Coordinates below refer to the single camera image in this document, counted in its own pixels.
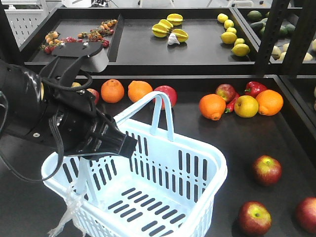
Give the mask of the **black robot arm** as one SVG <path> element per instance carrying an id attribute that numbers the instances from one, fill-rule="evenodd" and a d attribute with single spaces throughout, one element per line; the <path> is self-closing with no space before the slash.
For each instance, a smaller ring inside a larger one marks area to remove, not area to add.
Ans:
<path id="1" fill-rule="evenodd" d="M 96 160 L 103 156 L 130 158 L 137 140 L 121 132 L 113 117 L 101 112 L 89 91 L 60 90 L 57 83 L 24 68 L 0 63 L 0 90 L 7 106 L 0 111 L 1 128 L 12 136 L 56 148 L 49 119 L 57 116 L 65 156 Z"/>

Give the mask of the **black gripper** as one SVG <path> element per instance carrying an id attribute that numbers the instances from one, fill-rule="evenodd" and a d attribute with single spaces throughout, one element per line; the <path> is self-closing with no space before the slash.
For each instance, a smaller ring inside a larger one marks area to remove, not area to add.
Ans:
<path id="1" fill-rule="evenodd" d="M 57 148 L 50 125 L 57 128 L 67 156 L 85 159 L 106 156 L 131 158 L 137 140 L 116 131 L 113 118 L 97 111 L 92 95 L 63 92 L 73 103 L 68 105 L 50 94 L 6 92 L 4 131 L 12 136 Z"/>

